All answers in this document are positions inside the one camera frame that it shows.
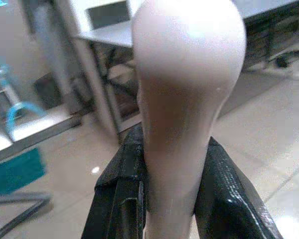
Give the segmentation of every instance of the black clamp jaw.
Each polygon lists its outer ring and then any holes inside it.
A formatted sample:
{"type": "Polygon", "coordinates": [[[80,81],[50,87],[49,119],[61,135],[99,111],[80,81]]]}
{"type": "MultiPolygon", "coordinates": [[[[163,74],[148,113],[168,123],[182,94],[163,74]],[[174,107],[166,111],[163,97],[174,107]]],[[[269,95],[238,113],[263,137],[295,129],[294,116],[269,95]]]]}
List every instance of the black clamp jaw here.
{"type": "MultiPolygon", "coordinates": [[[[142,239],[146,184],[139,124],[96,183],[82,239],[142,239]]],[[[193,213],[200,238],[283,239],[252,183],[213,138],[193,213]]]]}

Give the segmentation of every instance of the teal cloth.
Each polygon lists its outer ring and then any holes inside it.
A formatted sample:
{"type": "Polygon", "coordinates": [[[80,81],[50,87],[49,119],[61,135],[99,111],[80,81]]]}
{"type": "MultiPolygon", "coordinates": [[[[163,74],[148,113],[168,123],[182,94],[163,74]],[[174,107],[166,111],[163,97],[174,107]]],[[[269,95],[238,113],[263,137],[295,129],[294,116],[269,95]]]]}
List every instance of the teal cloth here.
{"type": "Polygon", "coordinates": [[[45,174],[37,148],[0,164],[0,195],[9,194],[45,174]]]}

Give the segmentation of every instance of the metal frame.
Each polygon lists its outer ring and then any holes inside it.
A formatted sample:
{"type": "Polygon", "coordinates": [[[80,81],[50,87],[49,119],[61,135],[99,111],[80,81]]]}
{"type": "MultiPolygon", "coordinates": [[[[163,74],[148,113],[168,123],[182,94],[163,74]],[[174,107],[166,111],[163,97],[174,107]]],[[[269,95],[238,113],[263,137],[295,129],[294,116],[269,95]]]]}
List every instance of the metal frame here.
{"type": "Polygon", "coordinates": [[[102,83],[103,92],[105,94],[105,100],[106,100],[107,105],[110,109],[111,118],[113,119],[115,130],[116,130],[116,133],[118,135],[119,142],[121,142],[122,138],[120,136],[120,133],[123,132],[124,130],[134,126],[135,124],[141,122],[141,118],[135,116],[135,117],[132,117],[132,118],[135,118],[134,120],[128,119],[128,122],[126,122],[126,123],[125,123],[125,120],[122,120],[120,112],[118,111],[118,106],[117,106],[117,103],[116,103],[113,88],[118,89],[119,91],[122,91],[122,92],[124,92],[124,93],[126,93],[130,96],[133,96],[135,99],[136,99],[136,96],[133,93],[131,93],[131,91],[129,89],[127,89],[126,87],[124,87],[120,84],[117,84],[117,83],[111,81],[111,79],[109,79],[108,70],[111,67],[113,57],[114,57],[115,52],[116,52],[116,48],[111,50],[111,52],[108,56],[108,63],[105,64],[106,72],[103,73],[102,67],[100,65],[101,64],[100,63],[101,59],[98,55],[97,42],[89,41],[89,47],[90,47],[90,50],[92,51],[92,54],[93,54],[94,64],[96,66],[97,72],[98,72],[99,77],[102,81],[101,83],[102,83]]]}
{"type": "Polygon", "coordinates": [[[10,222],[5,224],[0,229],[0,238],[10,232],[18,224],[22,223],[34,213],[39,211],[42,207],[49,203],[51,195],[47,193],[13,193],[6,196],[0,196],[0,205],[2,204],[14,204],[14,203],[27,203],[37,201],[33,206],[26,209],[24,212],[16,216],[10,222]]]}

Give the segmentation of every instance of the white plastic object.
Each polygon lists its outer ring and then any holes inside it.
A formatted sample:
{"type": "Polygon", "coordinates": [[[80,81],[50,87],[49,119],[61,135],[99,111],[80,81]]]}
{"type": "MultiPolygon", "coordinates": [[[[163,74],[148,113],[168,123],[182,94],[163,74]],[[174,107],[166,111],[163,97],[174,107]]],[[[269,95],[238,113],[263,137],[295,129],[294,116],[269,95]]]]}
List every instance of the white plastic object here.
{"type": "Polygon", "coordinates": [[[133,19],[146,239],[186,239],[218,113],[240,74],[244,23],[230,0],[148,0],[133,19]]]}

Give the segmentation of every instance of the white table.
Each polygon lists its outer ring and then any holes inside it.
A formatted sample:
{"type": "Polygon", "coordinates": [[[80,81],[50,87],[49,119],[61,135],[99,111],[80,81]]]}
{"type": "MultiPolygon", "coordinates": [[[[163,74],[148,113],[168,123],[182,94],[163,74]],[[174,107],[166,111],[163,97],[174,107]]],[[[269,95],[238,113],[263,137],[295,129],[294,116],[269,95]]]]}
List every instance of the white table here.
{"type": "MultiPolygon", "coordinates": [[[[286,12],[289,9],[297,6],[299,0],[232,0],[237,6],[242,18],[246,25],[254,24],[255,22],[264,19],[273,13],[286,12]]],[[[87,32],[81,32],[75,36],[82,40],[86,40],[90,43],[90,48],[94,53],[96,59],[96,66],[98,68],[99,74],[102,77],[102,71],[98,66],[98,56],[95,52],[94,43],[104,43],[117,47],[133,47],[132,39],[132,22],[125,21],[118,24],[113,24],[101,28],[97,28],[87,32]]],[[[269,56],[271,52],[271,47],[268,46],[266,49],[266,55],[269,56]]],[[[138,116],[137,120],[130,120],[129,122],[122,122],[119,117],[119,112],[113,93],[106,95],[106,100],[108,102],[112,118],[114,119],[114,125],[116,127],[117,133],[133,126],[135,123],[139,122],[141,118],[138,116]]]]}
{"type": "Polygon", "coordinates": [[[83,40],[100,42],[114,46],[133,47],[131,21],[124,21],[92,31],[82,32],[76,37],[83,40]]]}
{"type": "MultiPolygon", "coordinates": [[[[242,18],[250,23],[275,11],[284,11],[299,4],[299,0],[233,0],[242,18]]],[[[111,44],[115,46],[133,47],[132,23],[122,23],[81,32],[75,37],[111,44]]]]}

